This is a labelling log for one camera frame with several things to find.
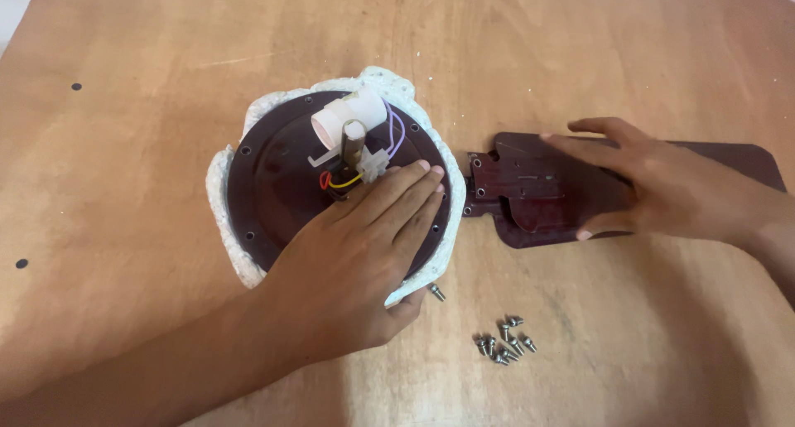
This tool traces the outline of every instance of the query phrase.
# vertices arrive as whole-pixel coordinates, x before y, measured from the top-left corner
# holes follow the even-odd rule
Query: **wood grain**
[[[33,0],[0,59],[2,396],[244,291],[204,175],[263,94],[379,65],[415,83],[462,165],[500,131],[619,115],[665,139],[765,147],[791,188],[793,34],[785,0]],[[472,219],[438,282],[448,300],[426,300],[386,347],[189,424],[795,415],[795,315],[728,246],[635,236],[512,250]],[[503,368],[471,337],[506,312],[538,352]]]

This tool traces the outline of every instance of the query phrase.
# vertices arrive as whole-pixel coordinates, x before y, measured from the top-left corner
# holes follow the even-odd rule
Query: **hand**
[[[615,117],[569,123],[572,132],[601,133],[609,147],[559,135],[542,139],[572,157],[632,180],[630,210],[597,215],[577,231],[586,240],[604,231],[659,232],[738,245],[774,222],[791,198],[693,151],[655,140]]]
[[[387,343],[416,320],[425,288],[389,309],[442,202],[444,169],[419,160],[360,184],[308,223],[260,288],[295,326],[306,362]]]

